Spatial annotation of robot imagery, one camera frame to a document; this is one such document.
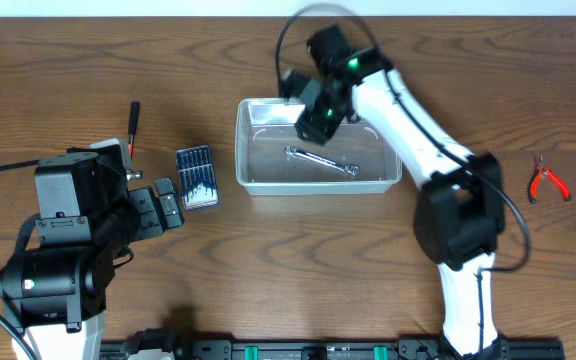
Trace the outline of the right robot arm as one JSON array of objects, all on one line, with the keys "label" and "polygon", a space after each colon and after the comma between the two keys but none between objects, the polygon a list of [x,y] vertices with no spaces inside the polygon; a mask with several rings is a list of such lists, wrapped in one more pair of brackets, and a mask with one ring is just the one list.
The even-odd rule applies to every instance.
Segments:
[{"label": "right robot arm", "polygon": [[344,119],[367,121],[400,157],[419,191],[413,228],[437,265],[444,297],[443,353],[494,359],[501,339],[492,319],[491,274],[505,228],[501,169],[448,135],[377,48],[309,48],[318,79],[288,70],[279,93],[305,105],[299,137],[323,145]]}]

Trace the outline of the claw hammer black handle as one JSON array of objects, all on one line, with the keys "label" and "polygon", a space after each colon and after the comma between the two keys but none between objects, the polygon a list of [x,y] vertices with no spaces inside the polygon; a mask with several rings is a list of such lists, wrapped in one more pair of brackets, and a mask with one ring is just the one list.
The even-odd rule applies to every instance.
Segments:
[{"label": "claw hammer black handle", "polygon": [[[130,158],[133,158],[134,142],[138,129],[138,120],[140,114],[140,102],[132,101],[130,104],[129,125],[128,125],[128,149]],[[127,180],[136,180],[142,178],[141,171],[134,171],[131,167],[127,170]]]}]

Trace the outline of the silver combination wrench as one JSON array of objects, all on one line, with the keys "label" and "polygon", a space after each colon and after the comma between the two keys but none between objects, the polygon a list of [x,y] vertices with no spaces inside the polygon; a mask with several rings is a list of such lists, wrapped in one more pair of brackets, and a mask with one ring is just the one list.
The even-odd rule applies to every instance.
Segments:
[{"label": "silver combination wrench", "polygon": [[284,152],[294,158],[306,160],[319,166],[334,169],[352,177],[357,176],[360,172],[360,168],[356,165],[342,164],[315,153],[306,151],[302,148],[288,145],[284,148]]}]

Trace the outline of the blue precision screwdriver set case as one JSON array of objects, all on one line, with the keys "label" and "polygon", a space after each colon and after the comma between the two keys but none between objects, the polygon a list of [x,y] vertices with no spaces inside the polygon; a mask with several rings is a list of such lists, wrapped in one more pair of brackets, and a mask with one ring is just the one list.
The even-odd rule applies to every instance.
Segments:
[{"label": "blue precision screwdriver set case", "polygon": [[178,150],[176,164],[185,210],[219,203],[213,159],[208,145]]}]

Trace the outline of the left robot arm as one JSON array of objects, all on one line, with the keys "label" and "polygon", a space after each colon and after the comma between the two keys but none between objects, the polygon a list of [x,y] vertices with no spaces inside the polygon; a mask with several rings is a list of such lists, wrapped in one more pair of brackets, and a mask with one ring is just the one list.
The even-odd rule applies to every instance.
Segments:
[{"label": "left robot arm", "polygon": [[129,262],[131,244],[183,226],[168,178],[131,189],[122,145],[71,148],[34,172],[39,212],[22,225],[0,270],[0,299],[20,359],[96,359],[106,289]]}]

